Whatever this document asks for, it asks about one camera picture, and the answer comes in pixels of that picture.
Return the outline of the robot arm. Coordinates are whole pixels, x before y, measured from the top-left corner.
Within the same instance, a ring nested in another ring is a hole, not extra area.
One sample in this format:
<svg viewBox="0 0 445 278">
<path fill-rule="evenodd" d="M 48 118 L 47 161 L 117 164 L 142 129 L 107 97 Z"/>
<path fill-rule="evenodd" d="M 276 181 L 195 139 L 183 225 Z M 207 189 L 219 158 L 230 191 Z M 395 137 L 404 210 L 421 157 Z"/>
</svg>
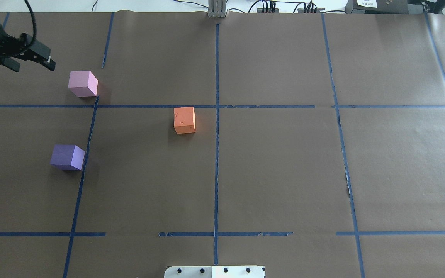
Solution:
<svg viewBox="0 0 445 278">
<path fill-rule="evenodd" d="M 20 63 L 17 60 L 32 61 L 54 71 L 56 63 L 51 59 L 51 49 L 36 39 L 36 21 L 31 13 L 32 35 L 22 33 L 13 37 L 5 31 L 0 23 L 0 65 L 19 72 Z"/>
</svg>

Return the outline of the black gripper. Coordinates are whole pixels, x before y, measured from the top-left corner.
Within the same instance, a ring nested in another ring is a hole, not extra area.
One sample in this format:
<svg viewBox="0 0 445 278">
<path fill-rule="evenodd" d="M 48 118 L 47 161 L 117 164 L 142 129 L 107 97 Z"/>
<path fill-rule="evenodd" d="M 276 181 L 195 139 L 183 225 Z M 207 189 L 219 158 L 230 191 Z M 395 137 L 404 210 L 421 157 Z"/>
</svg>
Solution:
<svg viewBox="0 0 445 278">
<path fill-rule="evenodd" d="M 51 49 L 37 39 L 30 46 L 32 39 L 33 37 L 27 33 L 22 33 L 19 37 L 10 35 L 0 37 L 0 55 L 9 56 L 18 53 L 18 55 L 12 57 L 35 62 L 43 65 L 48 70 L 54 71 L 56 62 L 51 59 Z M 24 53 L 20 53 L 27 46 L 29 48 Z M 11 71 L 19 72 L 20 70 L 20 63 L 12 58 L 0 58 L 0 63 Z"/>
</svg>

